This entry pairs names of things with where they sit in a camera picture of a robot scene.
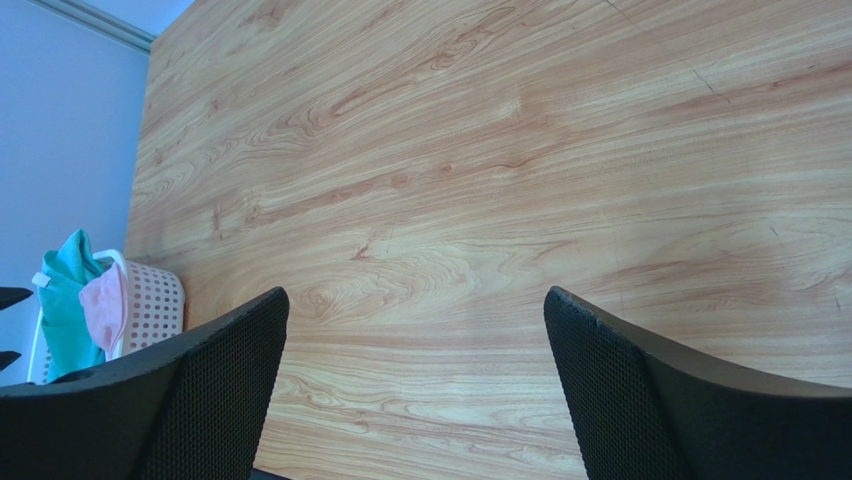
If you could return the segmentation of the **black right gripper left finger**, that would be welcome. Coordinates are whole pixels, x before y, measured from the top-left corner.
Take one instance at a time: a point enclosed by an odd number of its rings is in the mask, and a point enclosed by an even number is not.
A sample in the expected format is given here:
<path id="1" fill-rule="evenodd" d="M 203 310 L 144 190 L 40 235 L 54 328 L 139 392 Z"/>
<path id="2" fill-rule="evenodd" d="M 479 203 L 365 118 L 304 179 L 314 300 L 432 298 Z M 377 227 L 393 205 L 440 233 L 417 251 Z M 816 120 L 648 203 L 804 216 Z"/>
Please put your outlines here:
<path id="1" fill-rule="evenodd" d="M 119 359 L 3 388 L 2 477 L 260 478 L 288 313 L 275 287 Z"/>

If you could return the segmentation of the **light teal t-shirt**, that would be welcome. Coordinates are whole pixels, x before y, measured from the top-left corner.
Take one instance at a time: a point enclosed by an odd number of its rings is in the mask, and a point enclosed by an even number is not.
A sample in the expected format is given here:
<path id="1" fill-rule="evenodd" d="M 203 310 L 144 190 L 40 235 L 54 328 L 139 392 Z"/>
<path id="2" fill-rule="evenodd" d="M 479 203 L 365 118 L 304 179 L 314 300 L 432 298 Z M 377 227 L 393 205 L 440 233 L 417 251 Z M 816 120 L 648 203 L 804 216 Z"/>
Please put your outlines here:
<path id="1" fill-rule="evenodd" d="M 105 361 L 105 353 L 89 333 L 79 294 L 105 269 L 94 258 L 88 234 L 78 229 L 57 250 L 47 251 L 33 278 L 41 306 L 41 332 L 52 360 L 47 379 Z"/>

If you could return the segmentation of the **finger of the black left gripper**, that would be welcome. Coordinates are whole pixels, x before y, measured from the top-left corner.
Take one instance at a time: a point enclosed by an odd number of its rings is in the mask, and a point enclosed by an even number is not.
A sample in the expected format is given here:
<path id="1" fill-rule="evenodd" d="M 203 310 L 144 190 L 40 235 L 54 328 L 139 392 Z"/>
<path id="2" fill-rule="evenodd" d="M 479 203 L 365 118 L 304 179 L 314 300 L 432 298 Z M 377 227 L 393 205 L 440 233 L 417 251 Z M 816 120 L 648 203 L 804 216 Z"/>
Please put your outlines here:
<path id="1" fill-rule="evenodd" d="M 5 370 L 15 361 L 21 358 L 21 354 L 16 351 L 1 351 L 0 352 L 0 370 Z"/>
<path id="2" fill-rule="evenodd" d="M 12 307 L 33 295 L 33 291 L 21 287 L 1 287 L 0 288 L 0 310 L 3 311 Z"/>

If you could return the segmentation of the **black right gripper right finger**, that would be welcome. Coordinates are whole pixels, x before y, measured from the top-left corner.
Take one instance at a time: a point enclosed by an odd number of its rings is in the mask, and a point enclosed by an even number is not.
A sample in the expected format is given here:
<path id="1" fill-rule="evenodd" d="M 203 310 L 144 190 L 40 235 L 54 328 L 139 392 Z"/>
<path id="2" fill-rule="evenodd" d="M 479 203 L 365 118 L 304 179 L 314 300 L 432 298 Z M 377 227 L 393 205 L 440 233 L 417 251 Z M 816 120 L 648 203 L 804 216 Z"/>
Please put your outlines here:
<path id="1" fill-rule="evenodd" d="M 549 290 L 548 339 L 591 479 L 847 479 L 851 392 L 732 363 Z"/>

